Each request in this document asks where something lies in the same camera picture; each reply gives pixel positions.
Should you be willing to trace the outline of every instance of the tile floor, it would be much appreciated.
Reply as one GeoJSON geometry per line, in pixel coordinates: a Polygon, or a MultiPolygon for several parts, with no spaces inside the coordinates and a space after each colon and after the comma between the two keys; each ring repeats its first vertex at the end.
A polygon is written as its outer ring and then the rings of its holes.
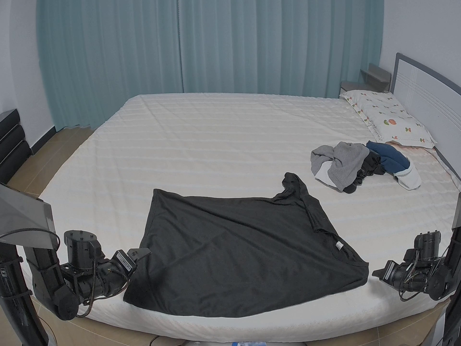
{"type": "MultiPolygon", "coordinates": [[[[89,128],[63,129],[56,133],[35,155],[22,165],[8,185],[38,197],[61,165],[93,133],[89,128]]],[[[61,321],[36,303],[39,316],[54,331],[58,346],[148,346],[153,335],[109,326],[91,319],[61,321]]],[[[419,345],[434,325],[442,304],[424,313],[410,316],[377,328],[328,340],[306,342],[308,346],[408,346],[419,345]]],[[[13,329],[0,310],[2,344],[20,346],[13,329]]],[[[159,337],[153,346],[178,346],[184,340],[159,337]]]]}

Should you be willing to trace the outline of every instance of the white wall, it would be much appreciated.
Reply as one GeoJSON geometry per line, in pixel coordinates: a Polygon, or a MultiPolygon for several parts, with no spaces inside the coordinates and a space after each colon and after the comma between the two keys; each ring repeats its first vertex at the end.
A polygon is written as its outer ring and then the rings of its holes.
{"type": "Polygon", "coordinates": [[[461,85],[461,0],[384,0],[379,65],[402,54],[461,85]]]}
{"type": "Polygon", "coordinates": [[[36,4],[0,0],[0,109],[18,109],[30,146],[54,126],[38,62],[36,4]]]}

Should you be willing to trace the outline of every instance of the black garment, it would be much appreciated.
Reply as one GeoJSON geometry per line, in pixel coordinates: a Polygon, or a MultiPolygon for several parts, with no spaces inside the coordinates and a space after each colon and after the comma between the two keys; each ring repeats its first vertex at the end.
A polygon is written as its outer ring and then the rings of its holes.
{"type": "Polygon", "coordinates": [[[368,263],[338,236],[319,200],[295,174],[282,184],[274,198],[153,190],[141,241],[152,255],[124,301],[173,315],[241,317],[364,285],[368,263]]]}
{"type": "Polygon", "coordinates": [[[366,176],[372,176],[373,174],[383,175],[384,173],[386,171],[381,165],[381,156],[377,152],[370,150],[370,153],[362,163],[362,167],[357,172],[357,178],[349,186],[345,187],[343,191],[345,193],[353,193],[357,189],[357,186],[362,184],[366,176]]]}

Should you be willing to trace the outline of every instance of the pillowcase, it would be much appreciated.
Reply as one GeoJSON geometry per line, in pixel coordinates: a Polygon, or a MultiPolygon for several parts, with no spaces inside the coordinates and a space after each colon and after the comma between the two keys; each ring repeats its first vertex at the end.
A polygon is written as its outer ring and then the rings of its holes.
{"type": "Polygon", "coordinates": [[[436,141],[418,119],[408,114],[390,92],[355,89],[340,97],[348,101],[378,142],[433,148],[436,141]]]}

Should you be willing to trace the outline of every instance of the gray headboard frame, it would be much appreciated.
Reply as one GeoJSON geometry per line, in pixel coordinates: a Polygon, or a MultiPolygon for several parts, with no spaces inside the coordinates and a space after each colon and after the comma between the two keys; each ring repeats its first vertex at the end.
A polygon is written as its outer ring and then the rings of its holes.
{"type": "MultiPolygon", "coordinates": [[[[445,76],[442,76],[440,73],[437,73],[435,70],[429,68],[428,66],[425,66],[424,64],[422,64],[422,63],[420,63],[420,62],[418,62],[416,60],[413,60],[413,59],[403,55],[402,53],[397,53],[395,55],[394,74],[392,76],[392,84],[390,86],[390,91],[392,93],[394,93],[394,89],[395,89],[395,81],[397,79],[397,70],[398,70],[398,66],[399,66],[399,61],[405,61],[408,64],[422,70],[423,72],[429,74],[431,77],[434,77],[435,79],[437,79],[438,81],[440,81],[441,83],[443,83],[444,85],[446,85],[447,87],[451,88],[453,91],[455,91],[456,93],[461,95],[461,86],[457,85],[456,83],[449,80],[445,76]]],[[[442,159],[442,161],[452,170],[452,172],[459,179],[461,179],[459,174],[454,170],[454,168],[446,160],[446,158],[443,156],[443,154],[437,149],[437,147],[435,147],[435,150],[436,150],[437,154],[440,156],[440,158],[442,159]]]]}

